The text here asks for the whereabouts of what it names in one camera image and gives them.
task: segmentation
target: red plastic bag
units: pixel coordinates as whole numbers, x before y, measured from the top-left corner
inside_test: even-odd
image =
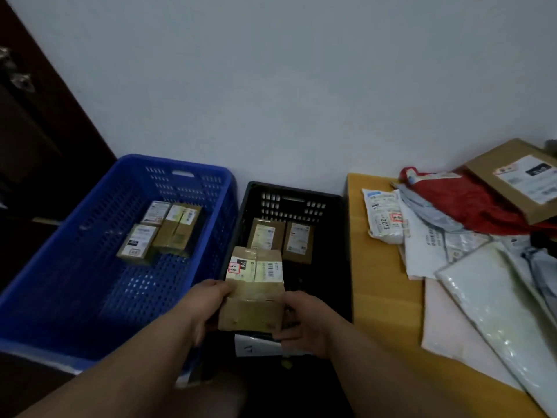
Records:
[[[528,224],[515,206],[466,172],[430,174],[405,167],[400,180],[468,230],[490,235],[526,235],[542,230],[557,235],[557,224]]]

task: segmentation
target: white wall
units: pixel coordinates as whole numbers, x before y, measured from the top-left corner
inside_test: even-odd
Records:
[[[557,125],[557,0],[8,0],[116,155],[340,193]]]

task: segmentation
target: dark wooden door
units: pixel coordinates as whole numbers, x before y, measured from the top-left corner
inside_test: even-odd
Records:
[[[115,156],[5,0],[0,0],[0,202],[63,219]]]

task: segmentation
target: black plastic crate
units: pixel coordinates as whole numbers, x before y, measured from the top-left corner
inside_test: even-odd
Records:
[[[287,290],[317,296],[352,322],[352,280],[345,198],[310,190],[249,182],[226,258],[234,246],[246,246],[254,218],[315,226],[311,265],[282,263]],[[222,267],[226,276],[228,261]]]

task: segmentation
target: forearm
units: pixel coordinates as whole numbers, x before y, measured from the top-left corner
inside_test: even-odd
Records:
[[[21,416],[148,416],[176,381],[191,348],[192,331],[178,304]]]
[[[328,344],[331,362],[357,416],[464,416],[352,324],[335,323]]]

